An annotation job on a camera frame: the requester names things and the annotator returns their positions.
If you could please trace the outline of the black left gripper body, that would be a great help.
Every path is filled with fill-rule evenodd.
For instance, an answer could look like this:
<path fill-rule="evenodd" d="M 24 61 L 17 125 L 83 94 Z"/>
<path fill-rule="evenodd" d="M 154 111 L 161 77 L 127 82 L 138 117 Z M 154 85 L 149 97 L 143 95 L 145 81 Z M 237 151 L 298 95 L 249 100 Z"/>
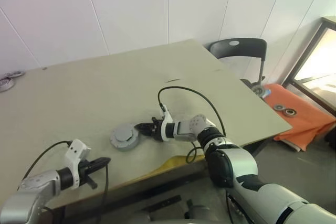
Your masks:
<path fill-rule="evenodd" d="M 93 168 L 95 166 L 95 161 L 84 160 L 79 163 L 78 173 L 79 173 L 79 187 L 87 184 L 91 189 L 96 189 L 98 187 L 97 183 L 90 178 L 90 174 L 93 173 Z"/>

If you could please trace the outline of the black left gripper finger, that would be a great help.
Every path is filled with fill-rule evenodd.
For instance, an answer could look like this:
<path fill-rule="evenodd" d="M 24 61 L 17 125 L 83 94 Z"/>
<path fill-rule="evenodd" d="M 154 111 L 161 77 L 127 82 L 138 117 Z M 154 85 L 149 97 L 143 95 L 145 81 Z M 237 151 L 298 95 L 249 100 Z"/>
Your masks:
<path fill-rule="evenodd" d="M 91 161 L 90 165 L 91 166 L 106 166 L 110 163 L 110 161 L 111 161 L 111 158 L 109 157 L 100 157 L 100 158 L 97 158 Z"/>
<path fill-rule="evenodd" d="M 89 165 L 89 173 L 94 173 L 100 169 L 105 168 L 108 165 L 106 162 L 97 162 L 97 163 L 91 163 Z"/>

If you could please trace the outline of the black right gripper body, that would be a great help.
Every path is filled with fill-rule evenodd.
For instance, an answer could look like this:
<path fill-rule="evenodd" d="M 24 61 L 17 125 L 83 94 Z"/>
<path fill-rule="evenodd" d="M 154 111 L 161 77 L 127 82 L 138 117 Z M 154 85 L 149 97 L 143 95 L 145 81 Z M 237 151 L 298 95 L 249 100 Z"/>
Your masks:
<path fill-rule="evenodd" d="M 152 117 L 151 123 L 151 136 L 159 142 L 162 142 L 162 135 L 161 135 L 161 127 L 162 127 L 162 119 L 157 119 L 156 117 Z"/>

